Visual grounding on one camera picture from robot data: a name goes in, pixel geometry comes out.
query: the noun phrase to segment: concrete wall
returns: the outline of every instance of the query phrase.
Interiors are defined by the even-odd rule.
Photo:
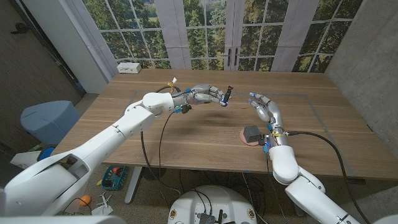
[[[398,1],[364,0],[325,73],[398,158]]]

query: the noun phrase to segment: white wall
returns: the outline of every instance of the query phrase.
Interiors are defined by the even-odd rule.
[[[56,0],[23,0],[87,93],[101,93],[107,82],[62,5]]]

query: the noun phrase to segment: blue connector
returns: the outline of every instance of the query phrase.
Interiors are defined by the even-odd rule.
[[[268,154],[268,146],[267,146],[267,145],[263,146],[263,147],[262,147],[262,150],[263,150],[266,154]]]

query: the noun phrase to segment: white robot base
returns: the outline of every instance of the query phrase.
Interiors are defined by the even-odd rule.
[[[211,208],[205,195],[210,199]],[[204,185],[181,195],[173,203],[167,223],[216,222],[252,224],[257,223],[257,218],[253,206],[242,195],[226,187]]]

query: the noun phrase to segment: window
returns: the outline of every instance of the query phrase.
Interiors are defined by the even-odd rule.
[[[170,68],[154,0],[83,0],[117,62]]]
[[[226,0],[183,0],[192,69],[223,70]]]
[[[288,5],[288,0],[246,0],[239,70],[271,70]]]
[[[293,72],[325,72],[362,0],[320,0]]]

